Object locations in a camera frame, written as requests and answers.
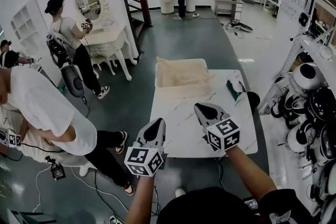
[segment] marble table top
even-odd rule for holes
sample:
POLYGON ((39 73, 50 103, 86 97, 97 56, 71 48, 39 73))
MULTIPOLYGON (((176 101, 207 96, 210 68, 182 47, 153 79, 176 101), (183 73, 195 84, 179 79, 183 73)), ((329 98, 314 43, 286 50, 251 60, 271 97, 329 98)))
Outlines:
POLYGON ((205 135, 194 112, 194 104, 208 102, 220 105, 237 121, 240 127, 238 146, 246 153, 258 151, 257 137, 247 94, 236 103, 226 81, 238 78, 244 84, 239 70, 209 70, 215 75, 211 80, 212 91, 209 95, 196 98, 174 98, 167 91, 155 89, 151 121, 163 118, 166 122, 166 140, 163 144, 168 157, 175 158, 216 158, 225 154, 224 150, 214 149, 204 140, 205 135))

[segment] dark hair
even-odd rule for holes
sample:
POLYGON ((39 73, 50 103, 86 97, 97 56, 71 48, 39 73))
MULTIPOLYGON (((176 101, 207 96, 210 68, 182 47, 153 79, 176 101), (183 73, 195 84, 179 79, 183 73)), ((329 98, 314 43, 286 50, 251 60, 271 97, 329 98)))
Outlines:
POLYGON ((55 15, 58 10, 62 7, 64 0, 49 0, 47 4, 47 8, 45 9, 45 13, 50 13, 51 15, 55 15))

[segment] black sleeve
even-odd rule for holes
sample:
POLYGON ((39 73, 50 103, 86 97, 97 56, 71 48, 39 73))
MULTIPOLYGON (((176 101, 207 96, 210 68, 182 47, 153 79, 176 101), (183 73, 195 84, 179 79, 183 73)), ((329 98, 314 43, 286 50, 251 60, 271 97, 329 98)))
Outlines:
POLYGON ((6 53, 6 56, 5 56, 5 67, 7 67, 7 68, 14 67, 16 65, 18 59, 19 59, 19 55, 16 52, 8 51, 6 53))
POLYGON ((279 219, 290 212, 290 218, 295 220, 297 224, 313 223, 313 217, 296 197, 296 193, 293 189, 271 191, 263 196, 258 203, 258 206, 260 215, 267 219, 268 222, 270 217, 279 219))

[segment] camera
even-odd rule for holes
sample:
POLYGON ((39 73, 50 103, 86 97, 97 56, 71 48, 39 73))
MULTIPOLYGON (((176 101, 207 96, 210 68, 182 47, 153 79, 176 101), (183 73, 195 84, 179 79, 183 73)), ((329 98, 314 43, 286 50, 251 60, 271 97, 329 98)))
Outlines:
POLYGON ((60 180, 60 179, 66 177, 65 172, 64 172, 64 168, 63 168, 63 166, 60 163, 57 164, 56 160, 50 158, 50 156, 46 157, 46 161, 49 162, 49 163, 51 163, 51 169, 50 169, 50 171, 51 171, 51 173, 53 175, 53 179, 55 181, 60 180))

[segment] vanity table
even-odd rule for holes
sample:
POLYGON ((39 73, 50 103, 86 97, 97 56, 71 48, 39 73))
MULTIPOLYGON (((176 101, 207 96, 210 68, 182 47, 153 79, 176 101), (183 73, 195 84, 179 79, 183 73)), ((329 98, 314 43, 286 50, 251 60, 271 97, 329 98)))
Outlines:
POLYGON ((132 80, 131 75, 128 72, 124 55, 121 48, 126 44, 127 57, 131 60, 131 63, 136 65, 138 62, 133 59, 131 52, 131 44, 127 39, 124 31, 125 26, 119 26, 114 23, 109 32, 104 32, 103 29, 93 30, 85 36, 87 44, 83 44, 90 54, 91 62, 102 63, 106 62, 114 74, 110 60, 113 60, 113 55, 119 60, 122 70, 128 81, 132 80))
POLYGON ((86 19, 90 19, 93 24, 91 32, 82 40, 83 45, 90 54, 91 64, 106 62, 111 73, 115 75, 110 60, 114 60, 116 57, 119 60, 127 80, 131 81, 132 77, 128 72, 124 55, 121 51, 124 44, 126 44, 124 49, 124 52, 127 54, 126 57, 129 58, 134 65, 138 62, 133 59, 131 44, 125 32, 126 25, 119 25, 118 22, 114 20, 109 11, 109 4, 105 2, 105 0, 75 0, 75 6, 78 23, 84 23, 86 19))

